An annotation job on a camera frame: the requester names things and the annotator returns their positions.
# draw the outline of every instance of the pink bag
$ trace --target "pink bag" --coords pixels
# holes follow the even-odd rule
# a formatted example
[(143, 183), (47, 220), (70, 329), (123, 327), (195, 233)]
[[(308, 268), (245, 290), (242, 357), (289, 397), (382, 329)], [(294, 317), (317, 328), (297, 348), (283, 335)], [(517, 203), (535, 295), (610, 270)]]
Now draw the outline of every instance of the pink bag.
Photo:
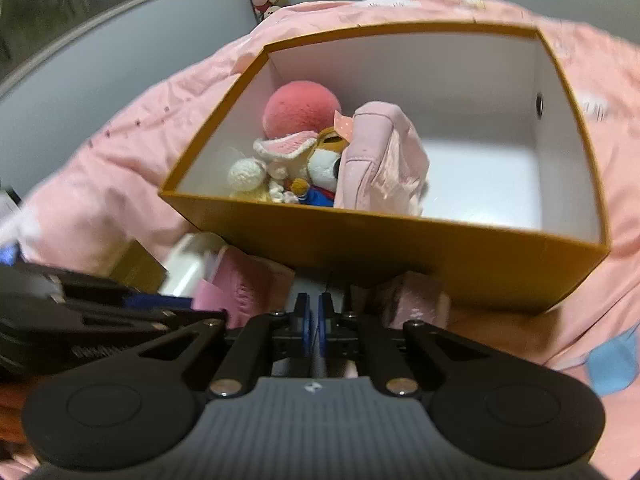
[(334, 207), (419, 216), (428, 169), (422, 142), (400, 107), (366, 103), (353, 116)]

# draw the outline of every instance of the yellow box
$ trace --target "yellow box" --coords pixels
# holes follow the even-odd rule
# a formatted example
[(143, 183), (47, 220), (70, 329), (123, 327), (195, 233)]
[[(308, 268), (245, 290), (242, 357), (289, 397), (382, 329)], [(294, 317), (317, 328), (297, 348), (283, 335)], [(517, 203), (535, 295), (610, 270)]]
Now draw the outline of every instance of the yellow box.
[[(230, 154), (253, 155), (268, 98), (300, 79), (327, 86), (344, 114), (371, 100), (402, 108), (431, 161), (421, 218), (228, 197)], [(580, 110), (545, 38), (529, 27), (393, 23), (268, 44), (160, 195), (249, 253), (362, 285), (427, 272), (465, 306), (544, 310), (610, 248)]]

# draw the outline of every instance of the pink comforter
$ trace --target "pink comforter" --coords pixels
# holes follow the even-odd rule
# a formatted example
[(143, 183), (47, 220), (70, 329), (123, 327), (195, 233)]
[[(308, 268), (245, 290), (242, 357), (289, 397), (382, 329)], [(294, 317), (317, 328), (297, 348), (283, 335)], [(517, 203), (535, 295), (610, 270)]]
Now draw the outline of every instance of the pink comforter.
[[(581, 379), (575, 358), (640, 319), (640, 50), (589, 25), (497, 0), (367, 0), (287, 7), (251, 34), (150, 88), (81, 146), (0, 227), (33, 260), (95, 270), (129, 238), (157, 258), (187, 230), (157, 188), (191, 137), (263, 45), (355, 24), (415, 20), (534, 23), (581, 101), (604, 180), (613, 250), (565, 301), (540, 316), (454, 313), (452, 329)], [(603, 398), (607, 427), (593, 457), (606, 476), (640, 468), (640, 384)]]

